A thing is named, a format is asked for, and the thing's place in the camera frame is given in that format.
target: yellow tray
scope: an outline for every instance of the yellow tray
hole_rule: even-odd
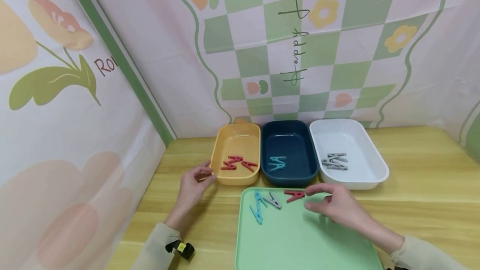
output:
[[[244,160],[256,163],[252,166],[253,173],[235,163],[236,170],[221,170],[224,161],[230,160],[229,155],[242,156]],[[252,123],[228,124],[222,127],[217,134],[215,147],[210,163],[217,175],[217,180],[223,185],[251,185],[258,176],[260,169],[260,127]]]

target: green tray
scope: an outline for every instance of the green tray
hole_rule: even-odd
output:
[[[263,224],[256,222],[249,205],[256,210],[255,190],[268,191],[282,205],[281,210],[261,204]],[[285,189],[248,188],[240,200],[236,270],[383,270],[372,243],[351,229],[312,213],[306,200],[322,200],[317,194],[287,203]]]

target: sleeve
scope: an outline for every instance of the sleeve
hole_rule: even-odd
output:
[[[402,247],[390,258],[395,266],[410,270],[467,270],[429,242],[412,236],[405,236]]]
[[[173,254],[165,246],[180,239],[180,233],[164,223],[158,223],[142,248],[132,270],[167,270],[173,260]]]

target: person's left hand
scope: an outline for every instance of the person's left hand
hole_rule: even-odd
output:
[[[201,200],[206,189],[212,185],[217,176],[209,168],[210,161],[184,173],[180,180],[180,190],[177,202],[170,215],[165,219],[165,224],[178,230],[183,217]]]

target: wooden table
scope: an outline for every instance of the wooden table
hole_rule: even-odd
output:
[[[480,269],[480,166],[445,132],[432,127],[368,131],[390,167],[386,182],[355,197],[372,215],[401,234],[424,239],[471,269]],[[157,222],[175,203],[180,176],[208,160],[215,138],[175,140],[128,226],[109,269],[130,269]],[[259,179],[257,186],[269,186]],[[196,248],[190,263],[171,270],[233,270],[240,194],[244,187],[211,187],[193,211],[182,237]],[[377,250],[384,266],[388,255]]]

